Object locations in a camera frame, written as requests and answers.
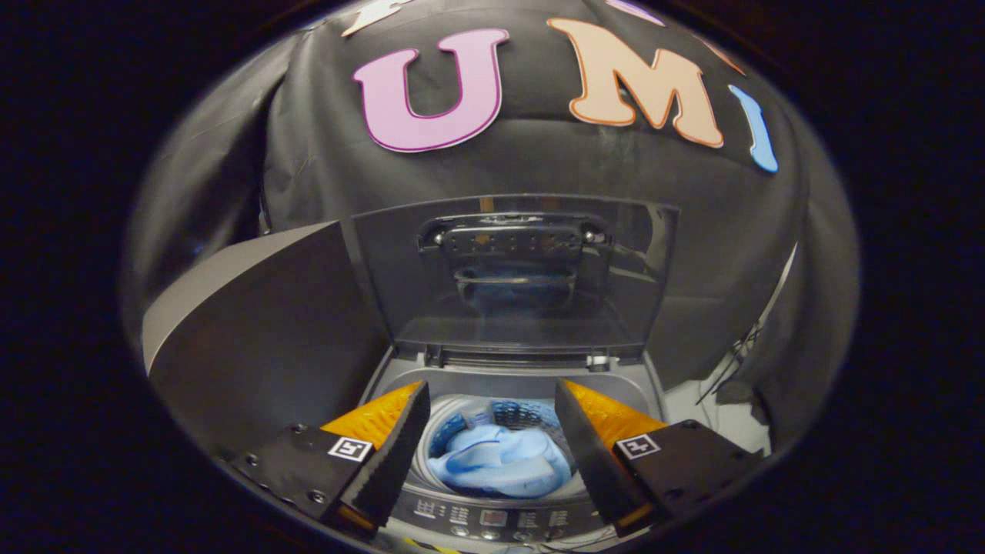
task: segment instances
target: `cable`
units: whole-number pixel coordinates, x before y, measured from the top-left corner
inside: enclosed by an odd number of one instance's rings
[[[759,326],[759,322],[757,321],[753,325],[753,328],[749,330],[749,333],[747,333],[746,336],[743,337],[741,341],[737,341],[738,347],[736,345],[733,345],[734,350],[732,354],[732,360],[729,360],[729,364],[725,366],[725,370],[723,370],[722,373],[718,374],[718,377],[711,384],[711,387],[709,387],[708,390],[698,398],[697,402],[694,403],[695,406],[700,404],[701,400],[703,400],[704,397],[707,396],[708,394],[712,392],[716,392],[716,393],[718,392],[721,386],[719,385],[718,387],[716,387],[715,385],[717,385],[720,381],[722,381],[722,378],[729,373],[729,370],[732,368],[732,363],[739,360],[739,355],[742,353],[743,349],[746,348],[746,345],[749,344],[750,341],[755,341],[756,338],[759,337],[760,331],[761,331],[761,327]],[[742,362],[740,362],[739,365],[736,367],[735,373],[733,373],[733,375],[739,372],[739,368],[741,366],[742,366]]]
[[[591,546],[593,544],[598,544],[600,542],[604,542],[606,540],[609,540],[610,538],[613,538],[614,536],[616,536],[616,530],[614,528],[610,528],[610,529],[607,529],[604,533],[602,533],[602,535],[600,535],[599,538],[594,539],[594,540],[590,540],[588,542],[584,542],[584,543],[581,543],[581,544],[576,544],[576,545],[574,545],[574,547],[575,548],[584,548],[585,546]],[[555,542],[557,542],[557,543],[565,543],[565,542],[570,542],[570,541],[556,540]],[[547,548],[548,550],[550,550],[552,552],[562,552],[564,554],[580,554],[580,553],[584,552],[583,550],[572,550],[570,548],[554,548],[554,546],[550,546],[550,545],[548,545],[545,542],[539,543],[538,546],[543,546],[543,547]]]
[[[750,334],[749,339],[747,339],[747,341],[746,341],[746,342],[752,341],[754,343],[754,344],[751,344],[750,345],[750,347],[749,347],[749,350],[750,351],[753,350],[753,346],[755,346],[755,340],[759,337],[759,332],[760,331],[762,331],[762,327],[760,327],[759,324],[758,324],[758,322],[757,322],[756,325],[755,325],[755,331]],[[738,375],[739,374],[739,369],[741,369],[741,368],[742,368],[742,364],[740,363],[739,364],[739,367],[736,368],[736,370],[734,372],[732,372],[732,375],[730,375],[729,377],[727,377],[724,381],[722,381],[721,384],[718,385],[717,388],[715,388],[715,393],[717,394],[718,391],[721,390],[722,387],[725,386],[725,384],[728,381],[731,381],[733,377],[735,377],[736,375]]]

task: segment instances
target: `gray panel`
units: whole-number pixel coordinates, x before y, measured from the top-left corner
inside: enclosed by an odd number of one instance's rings
[[[225,454],[355,408],[384,350],[329,224],[195,307],[161,346],[150,380],[202,448]]]

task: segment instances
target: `washing machine drum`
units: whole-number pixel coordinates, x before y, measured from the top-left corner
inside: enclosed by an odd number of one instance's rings
[[[566,466],[570,468],[570,475],[563,476],[563,484],[555,490],[536,498],[549,501],[587,495],[584,482],[575,468],[574,457],[554,411],[553,399],[486,398],[468,394],[445,394],[436,398],[432,401],[430,420],[421,436],[408,482],[423,486],[432,492],[470,498],[515,498],[489,487],[467,488],[449,485],[443,482],[428,464],[429,459],[439,458],[447,452],[448,443],[469,428],[466,421],[470,417],[469,414],[477,411],[492,414],[490,424],[510,431],[540,429],[558,447]]]

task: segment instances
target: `blue letter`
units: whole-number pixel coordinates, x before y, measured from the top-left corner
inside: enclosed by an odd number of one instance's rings
[[[766,123],[762,120],[762,108],[759,107],[759,103],[753,97],[739,90],[739,87],[729,85],[729,91],[742,103],[749,127],[753,130],[753,147],[749,148],[753,160],[764,170],[776,173],[780,169],[780,165],[776,162],[776,157],[773,156],[772,145],[769,144],[769,133],[766,132]]]

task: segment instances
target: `black fabric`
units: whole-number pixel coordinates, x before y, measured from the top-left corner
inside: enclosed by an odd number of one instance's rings
[[[547,26],[549,17],[605,26],[647,62],[658,47],[693,60],[725,145],[694,144],[670,122],[653,129],[642,116],[623,128],[576,120],[568,103],[581,94],[578,62],[567,36]],[[348,38],[341,32],[354,15],[329,17],[272,46],[193,109],[152,166],[124,269],[131,335],[163,287],[235,240],[233,222],[255,222],[248,199],[258,189],[275,233],[340,220],[367,291],[353,240],[358,213],[455,196],[592,194],[681,209],[648,352],[664,386],[707,374],[769,298],[798,238],[808,188],[788,121],[793,108],[743,60],[734,58],[749,78],[660,17],[667,28],[602,0],[417,0]],[[373,143],[353,73],[381,55],[416,48],[420,57],[408,68],[411,104],[420,114],[441,113],[459,91],[453,56],[436,44],[480,28],[510,33],[496,49],[503,88],[496,121],[444,150],[403,154]],[[762,106],[779,173],[753,162],[750,129],[729,84]],[[262,139],[252,135],[257,129]]]
[[[139,351],[144,312],[168,285],[224,246],[255,237],[263,132],[296,37],[226,75],[192,108],[147,169],[121,267],[121,303]]]

